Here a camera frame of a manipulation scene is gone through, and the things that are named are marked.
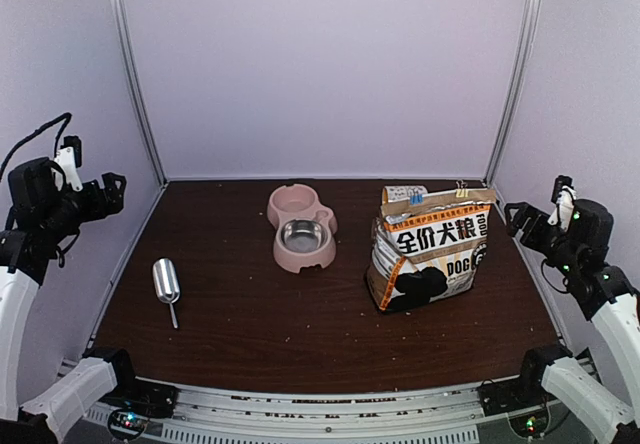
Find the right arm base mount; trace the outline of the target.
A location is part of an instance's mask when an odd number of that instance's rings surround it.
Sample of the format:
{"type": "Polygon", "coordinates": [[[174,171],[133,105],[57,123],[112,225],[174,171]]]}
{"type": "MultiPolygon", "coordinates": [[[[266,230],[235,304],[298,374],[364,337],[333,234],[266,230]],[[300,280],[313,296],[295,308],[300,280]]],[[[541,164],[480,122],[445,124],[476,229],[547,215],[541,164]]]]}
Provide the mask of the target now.
{"type": "Polygon", "coordinates": [[[477,388],[484,415],[506,417],[519,438],[541,439],[551,421],[548,396],[541,388],[527,388],[519,378],[485,380],[477,388]]]}

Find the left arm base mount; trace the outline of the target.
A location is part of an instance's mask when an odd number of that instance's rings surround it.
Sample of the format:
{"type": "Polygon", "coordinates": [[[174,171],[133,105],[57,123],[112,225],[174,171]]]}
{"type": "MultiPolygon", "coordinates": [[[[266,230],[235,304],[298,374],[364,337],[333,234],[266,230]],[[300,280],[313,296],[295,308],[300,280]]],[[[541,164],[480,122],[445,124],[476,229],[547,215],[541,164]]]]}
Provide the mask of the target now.
{"type": "Polygon", "coordinates": [[[132,389],[115,389],[101,399],[112,407],[107,430],[121,441],[141,437],[153,419],[173,416],[178,393],[175,386],[139,379],[132,389]]]}

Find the blue binder clip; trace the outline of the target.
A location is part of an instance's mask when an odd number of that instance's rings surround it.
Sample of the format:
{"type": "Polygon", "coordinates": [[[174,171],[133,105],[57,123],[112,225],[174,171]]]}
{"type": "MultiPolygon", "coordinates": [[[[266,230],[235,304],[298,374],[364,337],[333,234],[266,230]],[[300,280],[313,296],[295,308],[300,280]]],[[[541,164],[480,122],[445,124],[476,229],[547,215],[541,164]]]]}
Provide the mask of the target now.
{"type": "Polygon", "coordinates": [[[407,190],[409,203],[411,205],[418,205],[423,202],[424,188],[422,186],[414,186],[407,190]]]}

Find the gold binder clip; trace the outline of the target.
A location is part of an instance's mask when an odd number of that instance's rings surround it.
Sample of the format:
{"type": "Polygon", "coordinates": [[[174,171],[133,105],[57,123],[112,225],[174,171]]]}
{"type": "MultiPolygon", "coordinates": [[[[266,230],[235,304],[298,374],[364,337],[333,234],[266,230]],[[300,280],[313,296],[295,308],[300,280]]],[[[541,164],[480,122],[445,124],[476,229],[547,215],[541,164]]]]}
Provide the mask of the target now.
{"type": "Polygon", "coordinates": [[[458,199],[466,199],[469,196],[468,184],[464,180],[456,181],[456,197],[458,199]]]}

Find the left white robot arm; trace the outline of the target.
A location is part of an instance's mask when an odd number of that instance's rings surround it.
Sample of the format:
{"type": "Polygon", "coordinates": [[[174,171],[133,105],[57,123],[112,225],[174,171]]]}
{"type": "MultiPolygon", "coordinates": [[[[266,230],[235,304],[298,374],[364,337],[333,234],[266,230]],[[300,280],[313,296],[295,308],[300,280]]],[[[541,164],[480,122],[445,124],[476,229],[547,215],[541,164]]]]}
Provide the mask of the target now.
{"type": "Polygon", "coordinates": [[[109,395],[123,408],[144,397],[124,349],[89,351],[65,377],[38,397],[19,403],[18,361],[26,321],[51,261],[65,263],[61,243],[82,224],[124,207],[126,179],[115,173],[74,184],[63,167],[43,157],[8,175],[12,206],[1,232],[1,440],[60,443],[97,401],[109,395]]]}

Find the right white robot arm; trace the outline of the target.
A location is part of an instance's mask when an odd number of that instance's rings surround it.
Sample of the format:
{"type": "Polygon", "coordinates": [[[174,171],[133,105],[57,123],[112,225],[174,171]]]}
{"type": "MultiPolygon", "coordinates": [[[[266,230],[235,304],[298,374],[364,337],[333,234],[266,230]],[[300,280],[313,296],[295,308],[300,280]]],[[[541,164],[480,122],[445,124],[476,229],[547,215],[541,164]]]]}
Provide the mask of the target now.
{"type": "Polygon", "coordinates": [[[621,268],[606,261],[614,219],[595,201],[576,199],[558,205],[549,216],[526,203],[505,207],[511,236],[545,258],[565,281],[608,346],[631,401],[623,402],[589,375],[561,346],[529,350],[512,394],[519,404],[535,404],[552,395],[589,430],[599,443],[639,440],[639,291],[621,268]]]}

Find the dog food bag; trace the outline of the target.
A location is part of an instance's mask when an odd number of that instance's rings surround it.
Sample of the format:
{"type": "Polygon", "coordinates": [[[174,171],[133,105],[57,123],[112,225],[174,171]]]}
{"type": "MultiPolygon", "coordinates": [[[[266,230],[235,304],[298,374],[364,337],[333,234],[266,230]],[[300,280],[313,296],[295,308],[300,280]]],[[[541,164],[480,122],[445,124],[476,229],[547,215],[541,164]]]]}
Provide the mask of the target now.
{"type": "Polygon", "coordinates": [[[487,188],[469,189],[466,199],[456,197],[456,188],[429,191],[418,205],[383,204],[381,195],[365,274],[378,310],[410,311],[472,289],[495,203],[487,188]]]}

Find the pink double pet bowl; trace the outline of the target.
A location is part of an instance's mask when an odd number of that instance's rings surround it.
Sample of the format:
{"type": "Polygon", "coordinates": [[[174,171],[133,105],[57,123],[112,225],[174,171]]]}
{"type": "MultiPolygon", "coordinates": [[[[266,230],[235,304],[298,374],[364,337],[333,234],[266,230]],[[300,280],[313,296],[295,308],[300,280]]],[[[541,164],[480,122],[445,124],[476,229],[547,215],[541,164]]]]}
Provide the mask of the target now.
{"type": "Polygon", "coordinates": [[[312,187],[292,184],[275,189],[269,197],[267,217],[276,231],[274,260],[287,272],[299,274],[317,266],[325,269],[334,261],[337,218],[312,187]]]}

